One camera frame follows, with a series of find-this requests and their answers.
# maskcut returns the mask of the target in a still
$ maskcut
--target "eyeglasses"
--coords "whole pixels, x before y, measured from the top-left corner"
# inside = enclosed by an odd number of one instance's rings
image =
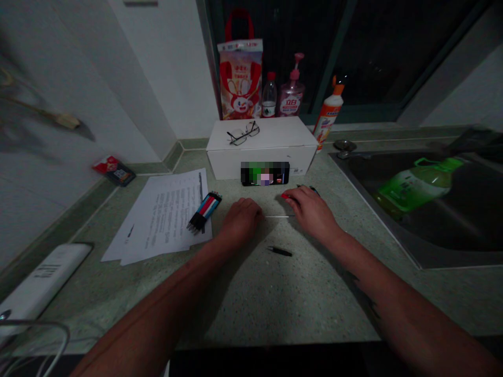
[[[243,132],[240,129],[236,129],[231,132],[227,132],[231,137],[231,142],[229,144],[240,145],[246,141],[246,137],[253,137],[260,132],[260,128],[258,127],[255,121],[250,122],[246,125],[246,132]]]

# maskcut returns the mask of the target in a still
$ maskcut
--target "sink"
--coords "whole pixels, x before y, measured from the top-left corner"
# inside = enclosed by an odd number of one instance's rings
[[[503,174],[463,155],[451,191],[396,221],[372,198],[381,185],[431,150],[365,152],[345,160],[329,154],[420,269],[503,264]]]

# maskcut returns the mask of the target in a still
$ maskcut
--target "pink soap dispenser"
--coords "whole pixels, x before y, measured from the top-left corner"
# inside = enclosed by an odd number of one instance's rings
[[[300,112],[300,104],[304,97],[305,86],[299,82],[299,61],[304,58],[304,54],[295,54],[295,68],[290,72],[290,80],[283,84],[280,89],[278,116],[297,116]]]

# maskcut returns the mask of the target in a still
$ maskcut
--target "forearm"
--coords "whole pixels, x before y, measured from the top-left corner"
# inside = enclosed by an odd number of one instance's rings
[[[191,309],[233,250],[214,239],[156,287],[89,351],[71,377],[158,376]]]
[[[395,352],[426,375],[486,375],[496,359],[461,327],[341,230],[325,246],[368,298],[379,329]]]

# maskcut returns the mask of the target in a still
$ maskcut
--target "right hand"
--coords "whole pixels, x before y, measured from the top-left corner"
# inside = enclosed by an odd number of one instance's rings
[[[308,234],[326,244],[334,235],[341,232],[332,211],[320,196],[306,186],[286,190],[285,199],[295,212],[297,221]]]

